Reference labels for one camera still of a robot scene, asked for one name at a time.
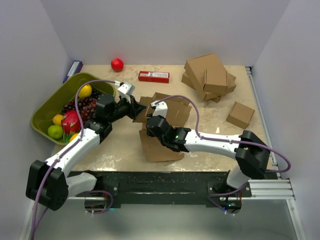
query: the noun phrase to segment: wooden table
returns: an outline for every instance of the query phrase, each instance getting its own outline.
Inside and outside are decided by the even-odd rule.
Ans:
[[[126,65],[122,72],[112,71],[109,65],[84,65],[82,72],[88,72],[101,79],[118,80],[135,85],[134,97],[152,97],[155,92],[169,95],[184,95],[189,97],[199,109],[199,131],[212,134],[235,135],[241,134],[243,129],[226,122],[235,101],[256,110],[247,130],[254,132],[266,142],[261,119],[257,111],[255,99],[251,90],[248,75],[244,66],[225,66],[227,71],[236,76],[237,87],[235,91],[222,97],[219,103],[212,100],[202,101],[196,91],[181,83],[184,73],[183,65]],[[139,71],[169,72],[170,83],[140,82]],[[196,112],[191,110],[185,125],[195,128]],[[143,154],[139,130],[141,123],[132,123],[124,117],[112,124],[113,131],[98,147],[93,149],[79,162],[74,171],[228,171],[237,163],[236,161],[217,154],[205,152],[186,153],[179,161],[149,162]],[[62,147],[56,145],[53,153]]]

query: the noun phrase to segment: unfolded cardboard box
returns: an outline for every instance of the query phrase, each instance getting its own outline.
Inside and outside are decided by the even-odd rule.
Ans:
[[[191,79],[188,77],[187,73],[185,72],[183,75],[182,75],[182,79],[181,79],[181,82],[184,83],[185,85],[187,85],[188,87],[195,89]],[[218,103],[221,99],[222,96],[217,96],[217,94],[215,93],[211,93],[211,92],[205,92],[205,91],[202,91],[201,94],[199,94],[200,98],[202,100],[213,100],[214,102]]]
[[[188,59],[184,69],[199,95],[204,91],[221,96],[236,88],[236,77],[227,72],[215,53]]]
[[[165,146],[162,146],[160,141],[156,137],[147,136],[146,122],[147,115],[152,114],[155,110],[151,108],[150,104],[156,100],[161,100],[169,95],[156,92],[153,97],[142,96],[140,103],[146,105],[147,108],[140,113],[140,115],[133,120],[134,123],[142,123],[142,130],[139,131],[142,150],[150,162],[164,162],[181,160],[185,155],[180,152],[174,152]],[[166,120],[169,124],[176,127],[183,127],[190,115],[191,106],[189,101],[175,97],[165,101],[168,106],[166,113]]]
[[[233,125],[236,125],[239,128],[246,129],[249,126],[254,113],[254,109],[236,101],[233,104],[233,107],[228,117],[226,118],[226,121]]]

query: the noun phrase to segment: green bin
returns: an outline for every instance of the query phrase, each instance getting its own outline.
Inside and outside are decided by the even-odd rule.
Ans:
[[[31,126],[41,135],[59,145],[67,145],[63,138],[53,139],[48,136],[48,128],[53,125],[52,119],[57,114],[62,114],[62,108],[75,98],[77,90],[82,84],[99,79],[87,72],[80,72],[69,78],[33,115]],[[92,88],[104,94],[116,96],[115,87],[107,82],[90,83]]]

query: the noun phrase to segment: red box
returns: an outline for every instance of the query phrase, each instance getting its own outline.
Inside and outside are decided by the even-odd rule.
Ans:
[[[140,71],[138,79],[142,82],[154,82],[168,84],[170,78],[169,72],[160,71]]]

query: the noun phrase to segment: red apple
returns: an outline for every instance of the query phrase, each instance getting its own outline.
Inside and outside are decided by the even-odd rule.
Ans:
[[[121,72],[124,69],[124,62],[120,58],[115,58],[111,61],[111,67],[115,72]]]

